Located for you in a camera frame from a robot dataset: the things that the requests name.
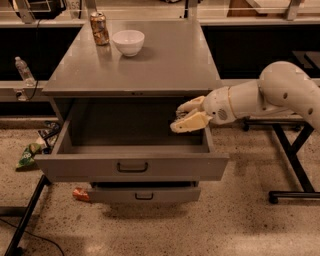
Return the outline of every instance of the cabinet top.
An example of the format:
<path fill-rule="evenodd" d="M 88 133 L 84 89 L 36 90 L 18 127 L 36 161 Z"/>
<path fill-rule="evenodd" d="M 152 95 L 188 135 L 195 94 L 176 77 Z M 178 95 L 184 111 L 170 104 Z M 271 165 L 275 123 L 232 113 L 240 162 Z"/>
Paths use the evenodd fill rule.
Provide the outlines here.
<path fill-rule="evenodd" d="M 123 56 L 112 40 L 94 42 L 86 23 L 52 74 L 48 96 L 170 96 L 207 93 L 220 78 L 197 21 L 107 21 L 110 39 L 118 31 L 140 30 L 143 48 Z"/>

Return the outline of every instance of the gray cabinet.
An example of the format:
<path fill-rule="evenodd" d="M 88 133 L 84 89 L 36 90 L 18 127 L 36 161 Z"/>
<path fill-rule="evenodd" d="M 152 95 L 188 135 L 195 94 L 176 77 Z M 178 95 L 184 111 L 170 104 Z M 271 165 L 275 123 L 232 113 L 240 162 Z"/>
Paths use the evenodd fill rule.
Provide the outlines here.
<path fill-rule="evenodd" d="M 93 202 L 198 200 L 199 182 L 220 180 L 228 162 L 214 151 L 209 128 L 170 130 L 180 104 L 219 85 L 200 25 L 109 27 L 143 31 L 145 49 L 125 58 L 112 42 L 97 47 L 83 27 L 43 90 L 63 127 L 52 153 L 36 156 L 38 165 L 52 182 L 90 183 Z"/>

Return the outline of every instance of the open drawer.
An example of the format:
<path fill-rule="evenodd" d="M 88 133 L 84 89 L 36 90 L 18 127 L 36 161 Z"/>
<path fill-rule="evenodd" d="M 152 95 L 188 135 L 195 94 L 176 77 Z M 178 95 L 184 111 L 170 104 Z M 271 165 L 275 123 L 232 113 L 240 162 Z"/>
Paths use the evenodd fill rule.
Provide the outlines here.
<path fill-rule="evenodd" d="M 182 203 L 198 201 L 201 190 L 196 182 L 109 182 L 87 192 L 93 203 Z"/>
<path fill-rule="evenodd" d="M 220 180 L 228 154 L 210 130 L 175 134 L 183 97 L 78 98 L 50 155 L 35 160 L 50 181 Z"/>

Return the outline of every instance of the plastic bottle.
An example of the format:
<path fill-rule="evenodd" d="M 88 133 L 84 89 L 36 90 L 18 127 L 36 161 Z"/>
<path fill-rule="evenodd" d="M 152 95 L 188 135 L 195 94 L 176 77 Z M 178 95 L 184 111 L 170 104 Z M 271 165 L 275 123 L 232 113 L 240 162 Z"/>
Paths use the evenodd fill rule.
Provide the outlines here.
<path fill-rule="evenodd" d="M 25 61 L 23 61 L 19 56 L 15 58 L 16 60 L 16 68 L 18 69 L 21 78 L 26 82 L 26 86 L 34 86 L 36 81 Z"/>

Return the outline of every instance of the terrazzo floor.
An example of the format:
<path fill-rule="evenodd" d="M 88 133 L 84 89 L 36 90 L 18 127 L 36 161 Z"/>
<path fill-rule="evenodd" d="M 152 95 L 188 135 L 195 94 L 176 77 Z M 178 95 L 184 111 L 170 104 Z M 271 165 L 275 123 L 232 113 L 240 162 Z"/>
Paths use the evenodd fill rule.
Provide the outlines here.
<path fill-rule="evenodd" d="M 0 120 L 0 205 L 26 205 L 41 170 L 16 172 L 26 145 L 42 121 Z M 297 132 L 286 131 L 290 139 Z M 320 201 L 268 202 L 269 190 L 300 190 L 275 133 L 239 124 L 213 127 L 218 152 L 230 154 L 218 182 L 200 182 L 198 202 L 184 204 L 90 204 L 72 197 L 82 183 L 44 189 L 27 230 L 53 240 L 67 256 L 130 255 L 320 255 Z M 319 144 L 314 132 L 299 157 L 320 189 Z M 13 224 L 19 218 L 2 217 Z M 0 221 L 0 255 L 14 229 Z M 62 255 L 47 241 L 24 234 L 24 255 Z"/>

